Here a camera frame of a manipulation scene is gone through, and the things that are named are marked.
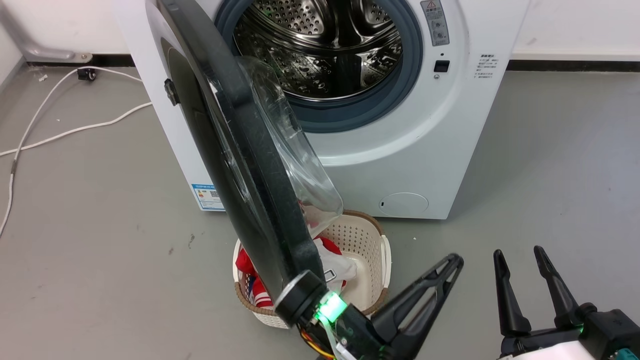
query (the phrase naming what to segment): blue label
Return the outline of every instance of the blue label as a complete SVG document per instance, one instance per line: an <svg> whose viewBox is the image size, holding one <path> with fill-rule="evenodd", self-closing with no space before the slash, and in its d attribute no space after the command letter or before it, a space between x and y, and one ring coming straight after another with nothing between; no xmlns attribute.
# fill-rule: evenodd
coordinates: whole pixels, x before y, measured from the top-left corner
<svg viewBox="0 0 640 360"><path fill-rule="evenodd" d="M204 184L191 184L193 187L193 191L196 194L196 198L200 203L200 207L203 210L224 210L225 207L222 205L222 201L220 201L220 196L218 196L218 191L216 187L213 185L204 185Z"/></svg>

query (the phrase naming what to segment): white cloth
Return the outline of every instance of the white cloth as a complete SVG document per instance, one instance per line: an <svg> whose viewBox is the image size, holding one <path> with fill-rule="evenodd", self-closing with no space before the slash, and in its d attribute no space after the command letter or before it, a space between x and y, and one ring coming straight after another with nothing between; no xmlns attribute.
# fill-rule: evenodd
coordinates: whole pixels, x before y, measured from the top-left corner
<svg viewBox="0 0 640 360"><path fill-rule="evenodd" d="M320 239L315 239L314 244L318 248L318 254L322 261L325 280L329 280L326 285L329 290L339 294L342 291L342 282L356 277L358 273L356 263L345 256L330 252Z"/></svg>

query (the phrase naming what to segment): warning label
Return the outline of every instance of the warning label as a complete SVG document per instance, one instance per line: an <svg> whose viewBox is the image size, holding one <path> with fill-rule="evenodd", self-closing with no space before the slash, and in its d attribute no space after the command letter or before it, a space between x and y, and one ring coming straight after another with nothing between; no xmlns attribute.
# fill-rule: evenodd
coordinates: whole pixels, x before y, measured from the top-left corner
<svg viewBox="0 0 640 360"><path fill-rule="evenodd" d="M449 28L447 19L444 17L444 10L440 0L425 0L420 2L424 16L429 24L431 34L431 45L441 46L449 44Z"/></svg>
<svg viewBox="0 0 640 360"><path fill-rule="evenodd" d="M495 54L481 54L474 73L474 79L491 79L498 67L498 62Z"/></svg>

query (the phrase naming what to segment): open door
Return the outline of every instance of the open door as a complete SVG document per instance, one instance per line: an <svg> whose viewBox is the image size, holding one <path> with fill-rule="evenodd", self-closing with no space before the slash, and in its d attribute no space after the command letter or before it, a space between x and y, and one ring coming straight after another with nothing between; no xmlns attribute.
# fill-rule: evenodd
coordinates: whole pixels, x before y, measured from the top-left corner
<svg viewBox="0 0 640 360"><path fill-rule="evenodd" d="M195 0L147 3L157 48L207 171L272 299L310 270L312 237L342 200L309 145L273 70L236 58Z"/></svg>

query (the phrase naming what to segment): white cable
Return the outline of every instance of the white cable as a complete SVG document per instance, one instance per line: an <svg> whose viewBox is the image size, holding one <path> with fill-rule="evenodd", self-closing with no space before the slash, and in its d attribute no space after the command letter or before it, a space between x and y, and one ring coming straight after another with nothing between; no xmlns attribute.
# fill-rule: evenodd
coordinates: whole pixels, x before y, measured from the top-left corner
<svg viewBox="0 0 640 360"><path fill-rule="evenodd" d="M107 121L107 122L101 122L100 124L87 125L87 126L79 127L79 128L77 128L77 129L69 130L69 131L66 131L66 132L64 132L64 133L62 133L62 134L58 134L58 135L56 135L56 136L53 136L53 137L50 137L50 138L48 138L48 139L42 140L41 142L32 143L31 145L23 146L23 147L20 149L20 151L25 151L25 150L28 150L28 149L33 149L33 148L34 148L34 147L36 147L36 146L40 146L40 145L46 144L46 143L48 143L48 142L52 142L53 140L57 140L57 139L59 139L59 138L63 138L63 137L65 137L65 136L67 136L67 135L71 135L71 134L73 134L73 133L77 133L78 131L82 131L82 130L89 130L89 129L95 129L96 127L101 127L101 126L113 125L113 124L117 123L118 121L120 121L120 120L122 120L122 119L124 119L124 118L128 117L128 116L129 116L129 115L131 115L132 113L134 113L134 112L136 112L136 111L138 111L138 110L140 110L140 109L146 108L147 106L151 106L151 105L152 105L152 103L151 103L151 102L146 102L145 104L138 105L138 106L136 106L135 108L133 108L133 109L131 109L131 110L127 111L126 113L124 113L124 114L120 115L117 119L114 119L114 120L111 120L111 121ZM4 152L0 152L0 157L5 156L5 155L9 155L9 154L13 154L13 153L14 153L14 152L16 152L17 150L18 150L18 149L13 149L13 150L7 150L7 151L4 151Z"/></svg>
<svg viewBox="0 0 640 360"><path fill-rule="evenodd" d="M329 339L329 344L331 344L331 350L333 351L333 356L335 356L335 360L342 360L342 356L338 349L336 348L335 336L333 336L333 331L331 329L331 324L329 323L329 319L324 316L320 316L320 322L324 327L324 331L326 331L326 337Z"/></svg>
<svg viewBox="0 0 640 360"><path fill-rule="evenodd" d="M2 237L2 234L4 232L4 227L6 226L6 222L9 220L9 213L11 212L11 205L13 202L13 180L15 178L15 171L17 169L18 166L18 157L20 156L20 151L23 149L30 149L31 147L35 147L38 145L42 145L43 143L47 143L50 141L53 141L57 138L61 138L62 136L65 135L69 135L71 133L75 133L76 131L81 131L84 129L76 129L76 130L71 130L71 132L67 131L67 133L63 133L60 134L58 136L54 136L54 138L51 139L46 139L38 144L33 144L30 145L29 147L23 147L24 145L24 141L27 139L27 136L29 136L29 132L31 131L31 128L33 127L33 124L35 123L36 119L38 118L38 115L40 114L40 111L42 110L42 108L44 107L44 105L47 103L47 101L49 100L49 98L51 97L51 94L53 94L54 91L56 91L56 89L58 88L58 86L60 86L60 84L62 84L62 82L64 80L66 80L69 76L76 74L78 70L82 70L82 69L97 69L97 70L101 70L104 72L110 72L112 74L118 74L118 75L122 75L125 76L127 78L136 80L136 81L140 81L142 82L141 79L136 78L135 76L131 76L129 74L125 74L123 72L119 72L119 71L115 71L115 70L109 70L109 69L105 69L102 67L96 67L96 66L83 66L83 67L79 67L77 69L74 69L73 71L70 71L67 75L65 75L62 79L60 79L60 81L53 87L53 89L51 89L51 91L49 92L49 94L47 95L47 97L45 97L44 101L42 102L42 104L40 105L40 107L38 107L38 110L36 111L35 115L33 115L33 118L31 119L31 122L29 123L29 125L27 126L27 129L25 130L24 134L22 135L22 139L20 139L20 143L18 144L18 147L15 150L9 151L7 152L8 154L11 154L13 152L15 152L15 156L13 157L13 163L11 165L11 175L9 177L9 203L6 206L6 213L4 214L4 220L2 222L2 225L0 225L0 237ZM132 113L133 111L136 111L137 109L132 109L131 111L129 111L128 114ZM103 126L102 124L97 124L97 126L91 126L91 127L98 127L98 126Z"/></svg>

